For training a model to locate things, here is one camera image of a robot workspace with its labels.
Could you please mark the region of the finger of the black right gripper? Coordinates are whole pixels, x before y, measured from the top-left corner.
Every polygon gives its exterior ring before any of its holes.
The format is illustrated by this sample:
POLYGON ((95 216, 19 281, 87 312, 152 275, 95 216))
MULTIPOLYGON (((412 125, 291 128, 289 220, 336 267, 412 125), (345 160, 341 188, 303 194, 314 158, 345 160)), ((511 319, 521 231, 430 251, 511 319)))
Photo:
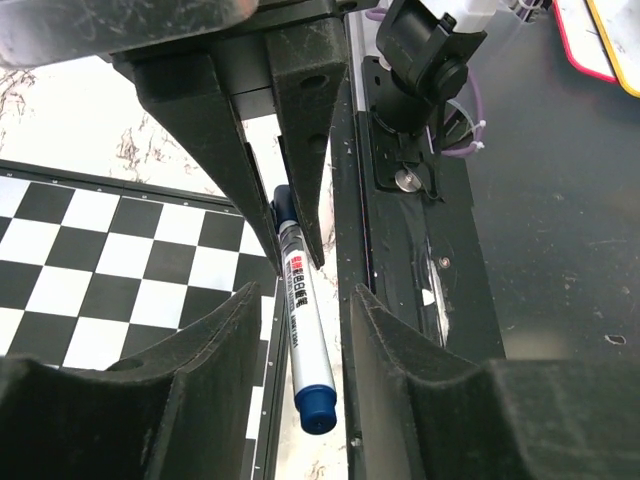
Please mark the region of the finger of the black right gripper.
POLYGON ((320 268, 325 155, 349 63, 344 26, 338 18, 326 18, 270 32, 265 40, 291 200, 309 258, 320 268))

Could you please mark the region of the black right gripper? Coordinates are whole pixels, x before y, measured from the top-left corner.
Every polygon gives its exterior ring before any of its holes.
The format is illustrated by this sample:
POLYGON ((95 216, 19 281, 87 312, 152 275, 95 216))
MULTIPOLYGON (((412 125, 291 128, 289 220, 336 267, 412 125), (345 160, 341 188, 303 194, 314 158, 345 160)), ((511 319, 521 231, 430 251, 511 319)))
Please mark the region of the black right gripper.
MULTIPOLYGON (((1 66, 33 68, 199 35, 280 28, 373 8, 375 1, 3 1, 1 66)), ((205 52, 113 60, 143 109, 188 152, 252 227, 274 269, 271 207, 242 123, 205 52)))

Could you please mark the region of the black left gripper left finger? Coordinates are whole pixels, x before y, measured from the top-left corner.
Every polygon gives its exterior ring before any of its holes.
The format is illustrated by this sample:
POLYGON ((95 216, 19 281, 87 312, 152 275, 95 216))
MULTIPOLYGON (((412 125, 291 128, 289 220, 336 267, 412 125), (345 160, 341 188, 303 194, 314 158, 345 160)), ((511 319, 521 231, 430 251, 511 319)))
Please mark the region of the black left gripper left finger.
POLYGON ((104 371, 1 362, 5 479, 236 479, 261 330, 249 283, 104 371))

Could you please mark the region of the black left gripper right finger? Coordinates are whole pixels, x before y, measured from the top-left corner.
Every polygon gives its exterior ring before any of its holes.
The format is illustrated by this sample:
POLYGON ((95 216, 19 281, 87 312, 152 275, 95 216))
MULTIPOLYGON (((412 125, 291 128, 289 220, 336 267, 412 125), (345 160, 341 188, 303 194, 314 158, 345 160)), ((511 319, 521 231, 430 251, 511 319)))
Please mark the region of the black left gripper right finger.
POLYGON ((371 479, 635 479, 639 366, 473 364, 389 312, 350 300, 363 456, 371 479))

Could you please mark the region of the white blue whiteboard marker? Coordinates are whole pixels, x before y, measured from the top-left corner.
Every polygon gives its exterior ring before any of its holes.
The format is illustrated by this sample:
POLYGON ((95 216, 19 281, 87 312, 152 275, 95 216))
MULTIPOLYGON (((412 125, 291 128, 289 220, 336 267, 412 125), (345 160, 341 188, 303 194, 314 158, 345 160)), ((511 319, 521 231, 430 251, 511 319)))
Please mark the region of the white blue whiteboard marker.
POLYGON ((272 209, 282 257, 294 405, 302 430, 323 435, 337 424, 337 393, 311 265, 287 185, 276 187, 272 209))

